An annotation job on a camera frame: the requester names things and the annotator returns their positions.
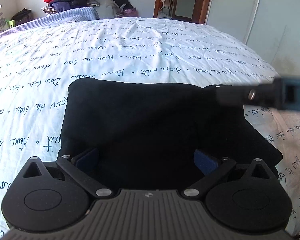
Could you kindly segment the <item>black pants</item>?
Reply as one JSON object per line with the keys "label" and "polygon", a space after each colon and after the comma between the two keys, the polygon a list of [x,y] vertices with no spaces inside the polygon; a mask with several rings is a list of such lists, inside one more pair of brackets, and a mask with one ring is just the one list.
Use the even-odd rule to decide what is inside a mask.
{"label": "black pants", "polygon": [[282,153],[216,100],[216,86],[74,81],[59,155],[96,149],[95,178],[111,189],[181,190],[202,178],[194,153],[239,164],[260,158],[272,171]]}

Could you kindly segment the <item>green plastic stool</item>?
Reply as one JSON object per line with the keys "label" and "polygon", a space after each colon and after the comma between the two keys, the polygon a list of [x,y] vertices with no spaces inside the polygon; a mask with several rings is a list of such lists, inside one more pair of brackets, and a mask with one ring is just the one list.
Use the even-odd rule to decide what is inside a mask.
{"label": "green plastic stool", "polygon": [[15,20],[8,21],[9,28],[15,27]]}

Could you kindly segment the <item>white sliding wardrobe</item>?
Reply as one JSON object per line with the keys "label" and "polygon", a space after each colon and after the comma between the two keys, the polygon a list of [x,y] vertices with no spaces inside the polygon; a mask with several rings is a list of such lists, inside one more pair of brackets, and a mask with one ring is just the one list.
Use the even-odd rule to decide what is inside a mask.
{"label": "white sliding wardrobe", "polygon": [[279,74],[300,76],[300,0],[211,0],[206,23],[246,44]]}

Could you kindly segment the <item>dark bag by wall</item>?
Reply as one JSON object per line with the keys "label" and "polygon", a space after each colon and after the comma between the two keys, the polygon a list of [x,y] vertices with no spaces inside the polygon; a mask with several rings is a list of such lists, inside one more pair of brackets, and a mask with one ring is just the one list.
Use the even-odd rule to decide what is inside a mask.
{"label": "dark bag by wall", "polygon": [[27,23],[27,22],[30,22],[31,20],[33,20],[32,10],[24,8],[23,10],[17,12],[11,18],[11,20],[15,21],[16,26]]}

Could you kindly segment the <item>white script-print bed quilt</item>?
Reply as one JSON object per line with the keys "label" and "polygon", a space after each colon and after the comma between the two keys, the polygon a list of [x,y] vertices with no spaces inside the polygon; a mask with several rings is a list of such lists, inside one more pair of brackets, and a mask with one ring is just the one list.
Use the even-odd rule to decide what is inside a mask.
{"label": "white script-print bed quilt", "polygon": [[260,158],[236,162],[199,199],[182,197],[192,184],[111,189],[112,197],[95,198],[56,163],[68,88],[83,78],[204,88],[273,84],[281,77],[236,38],[172,20],[69,22],[0,38],[0,239],[298,235],[300,111],[242,105],[247,122],[282,153],[276,171]]}

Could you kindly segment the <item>purple ribbed blanket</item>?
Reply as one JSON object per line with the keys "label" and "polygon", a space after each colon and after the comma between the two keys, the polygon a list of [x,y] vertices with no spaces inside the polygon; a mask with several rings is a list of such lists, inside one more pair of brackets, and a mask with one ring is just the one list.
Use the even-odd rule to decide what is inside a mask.
{"label": "purple ribbed blanket", "polygon": [[100,17],[93,7],[70,9],[49,16],[41,17],[3,31],[2,33],[0,33],[0,38],[33,28],[49,27],[69,22],[94,21],[99,19]]}

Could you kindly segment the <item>wooden door frame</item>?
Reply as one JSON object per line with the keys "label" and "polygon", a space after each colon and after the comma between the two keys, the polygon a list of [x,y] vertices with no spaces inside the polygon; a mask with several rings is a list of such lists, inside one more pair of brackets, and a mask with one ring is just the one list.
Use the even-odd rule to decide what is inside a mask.
{"label": "wooden door frame", "polygon": [[206,23],[211,0],[155,0],[154,18]]}

